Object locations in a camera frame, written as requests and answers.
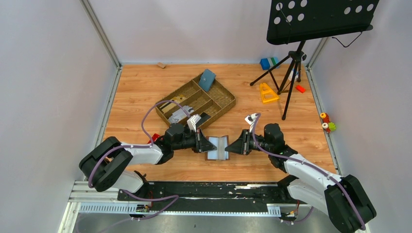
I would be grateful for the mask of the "brown leather card holder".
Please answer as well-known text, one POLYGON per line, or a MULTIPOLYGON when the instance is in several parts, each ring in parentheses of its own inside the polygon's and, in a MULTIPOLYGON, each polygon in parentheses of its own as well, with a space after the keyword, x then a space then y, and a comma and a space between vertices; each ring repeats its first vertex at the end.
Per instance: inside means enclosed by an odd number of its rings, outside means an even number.
POLYGON ((206 161, 228 161, 230 160, 230 152, 225 148, 229 145, 228 135, 221 137, 207 137, 207 140, 211 142, 216 149, 205 153, 206 161))

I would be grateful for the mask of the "woven divided basket tray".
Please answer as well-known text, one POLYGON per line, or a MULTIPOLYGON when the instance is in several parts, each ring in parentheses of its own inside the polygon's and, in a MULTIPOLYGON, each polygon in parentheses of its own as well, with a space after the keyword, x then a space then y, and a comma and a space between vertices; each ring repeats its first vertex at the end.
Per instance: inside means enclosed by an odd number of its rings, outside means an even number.
POLYGON ((206 112, 210 119, 201 125, 200 129, 204 130, 214 121, 222 117, 236 104, 236 97, 218 80, 215 80, 208 92, 205 92, 199 85, 201 74, 188 81, 178 89, 174 90, 161 100, 170 101, 175 96, 184 95, 186 99, 182 101, 181 106, 188 105, 194 109, 193 114, 206 112))

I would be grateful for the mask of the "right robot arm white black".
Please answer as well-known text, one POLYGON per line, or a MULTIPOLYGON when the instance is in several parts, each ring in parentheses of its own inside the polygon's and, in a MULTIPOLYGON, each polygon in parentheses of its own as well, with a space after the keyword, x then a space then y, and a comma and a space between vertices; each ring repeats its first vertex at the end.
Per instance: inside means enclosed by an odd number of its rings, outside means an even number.
POLYGON ((322 211, 341 233, 364 230, 365 224, 377 216, 355 176, 328 172, 305 159, 285 143, 277 123, 267 124, 262 135, 255 134, 253 128, 242 130, 225 150, 240 155, 252 150, 268 154, 272 165, 288 174, 282 180, 287 194, 322 211))

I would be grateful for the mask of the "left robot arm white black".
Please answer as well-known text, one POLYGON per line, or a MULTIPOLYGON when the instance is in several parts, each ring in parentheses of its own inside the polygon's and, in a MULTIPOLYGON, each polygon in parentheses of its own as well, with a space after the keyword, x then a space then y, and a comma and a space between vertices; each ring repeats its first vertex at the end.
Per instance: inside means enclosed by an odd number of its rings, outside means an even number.
POLYGON ((136 193, 146 180, 139 172, 128 171, 129 165, 161 165, 169 161, 176 150, 192 149, 194 153, 201 153, 216 148, 201 129, 191 130, 173 123, 150 144, 128 144, 110 136, 79 162, 79 169, 87 177, 88 186, 98 192, 113 187, 136 193))

